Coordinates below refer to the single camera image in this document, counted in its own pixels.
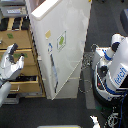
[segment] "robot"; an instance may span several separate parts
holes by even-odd
[[[128,11],[124,9],[120,20],[128,34]],[[128,92],[128,37],[114,34],[111,47],[96,48],[93,69],[94,95],[102,104],[117,105]]]
[[[10,92],[11,84],[9,81],[16,79],[24,66],[24,55],[22,53],[19,60],[16,63],[14,62],[13,54],[17,48],[16,43],[8,46],[0,62],[0,107]]]

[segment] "wooden cabinet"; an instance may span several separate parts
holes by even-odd
[[[37,61],[37,53],[34,48],[31,32],[21,29],[12,31],[13,21],[14,18],[10,18],[8,29],[6,31],[0,31],[0,60],[7,47],[16,43],[18,49],[14,52],[14,61],[16,62],[18,60],[21,53],[24,54],[24,68],[21,70],[20,76],[36,76],[37,79],[35,81],[11,82],[10,94],[26,93],[27,97],[27,94],[31,96],[31,93],[34,93],[34,97],[39,97],[39,95],[45,97],[43,81]]]

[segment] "cable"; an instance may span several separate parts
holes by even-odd
[[[97,44],[92,44],[92,46],[91,46],[92,52],[94,52],[94,51],[93,51],[93,46],[96,46],[96,48],[99,48],[99,46],[98,46]]]
[[[92,89],[92,83],[89,80],[84,80],[84,81],[85,82],[89,82],[91,86],[90,86],[89,90],[87,90],[87,91],[82,91],[81,88],[80,88],[80,86],[79,86],[79,91],[82,92],[82,93],[88,93]]]
[[[82,69],[81,69],[82,71],[91,65],[92,58],[93,56],[84,53],[83,64],[82,64]]]
[[[121,120],[122,120],[122,107],[123,107],[123,102],[124,102],[124,99],[125,99],[127,93],[128,93],[128,90],[124,93],[124,97],[123,97],[122,102],[121,102],[121,118],[120,118],[120,122],[119,122],[119,127],[118,127],[118,128],[120,128],[120,126],[121,126]]]
[[[108,117],[108,119],[107,119],[107,121],[104,125],[104,128],[106,128],[107,124],[108,124],[109,127],[114,128],[114,126],[118,123],[118,113],[114,112],[115,108],[116,107],[113,107],[112,114]]]

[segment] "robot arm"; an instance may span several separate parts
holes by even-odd
[[[11,84],[9,80],[16,79],[24,66],[23,54],[21,54],[19,60],[16,63],[14,62],[13,53],[17,48],[17,44],[9,46],[6,52],[3,54],[0,62],[0,107],[10,92]]]
[[[112,36],[112,41],[111,41],[111,47],[109,47],[107,50],[103,50],[104,56],[101,57],[100,59],[100,68],[102,71],[107,70],[109,66],[111,65],[113,56],[115,52],[117,51],[118,46],[122,42],[122,40],[125,37],[121,36],[120,34],[114,34]]]
[[[0,74],[2,80],[14,80],[20,74],[24,66],[24,55],[21,54],[19,60],[15,63],[13,53],[18,48],[17,44],[9,46],[4,53],[0,63]]]

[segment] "white panel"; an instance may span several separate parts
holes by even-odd
[[[53,6],[50,5],[50,9],[46,9],[47,12],[46,10],[41,11],[44,2],[32,13],[37,37],[36,43],[38,43],[37,50],[42,59],[40,65],[43,68],[41,71],[45,73],[47,81],[44,86],[45,89],[47,88],[47,96],[51,99],[55,98],[81,62],[91,8],[91,2],[88,0],[53,1],[60,3],[55,4],[55,6],[54,4]],[[48,31],[51,32],[51,36],[46,37]],[[61,43],[63,47],[58,50],[57,45],[61,45]],[[49,44],[52,45],[51,53],[48,52]],[[57,93],[54,91],[56,79],[51,54],[58,77]]]
[[[65,83],[55,99],[77,98],[82,61]]]

